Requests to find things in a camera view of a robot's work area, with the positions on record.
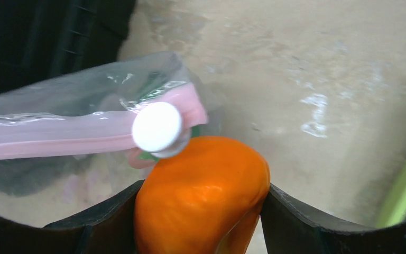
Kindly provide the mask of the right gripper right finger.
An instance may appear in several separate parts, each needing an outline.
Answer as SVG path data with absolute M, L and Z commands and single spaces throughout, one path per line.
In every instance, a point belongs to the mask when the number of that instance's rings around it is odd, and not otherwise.
M 402 254 L 406 221 L 376 229 L 330 215 L 270 186 L 261 211 L 268 253 Z

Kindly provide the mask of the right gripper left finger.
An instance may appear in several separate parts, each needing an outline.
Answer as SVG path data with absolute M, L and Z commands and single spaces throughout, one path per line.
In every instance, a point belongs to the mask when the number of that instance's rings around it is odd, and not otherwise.
M 136 253 L 134 203 L 143 181 L 42 228 L 0 216 L 0 253 Z

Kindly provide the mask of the orange tangerine toy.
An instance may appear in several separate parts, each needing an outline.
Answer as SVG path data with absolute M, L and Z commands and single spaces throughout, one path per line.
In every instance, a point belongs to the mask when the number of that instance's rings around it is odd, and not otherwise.
M 266 160 L 226 137 L 160 160 L 134 206 L 138 253 L 245 253 L 270 188 Z

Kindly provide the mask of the clear zip top bag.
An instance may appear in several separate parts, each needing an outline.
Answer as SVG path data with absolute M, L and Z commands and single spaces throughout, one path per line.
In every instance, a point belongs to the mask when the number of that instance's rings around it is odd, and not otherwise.
M 171 51 L 0 94 L 0 193 L 26 196 L 94 154 L 158 152 L 192 127 L 218 134 L 222 104 Z

